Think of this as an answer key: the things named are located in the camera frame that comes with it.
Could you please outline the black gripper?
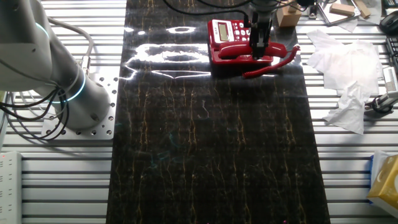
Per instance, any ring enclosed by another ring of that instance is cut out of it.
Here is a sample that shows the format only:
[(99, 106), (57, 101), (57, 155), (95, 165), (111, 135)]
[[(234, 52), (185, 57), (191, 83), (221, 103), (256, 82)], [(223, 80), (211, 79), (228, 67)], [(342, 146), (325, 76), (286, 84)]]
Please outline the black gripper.
[(271, 13), (253, 11), (251, 14), (250, 42), (253, 42), (253, 59), (263, 58), (271, 32)]

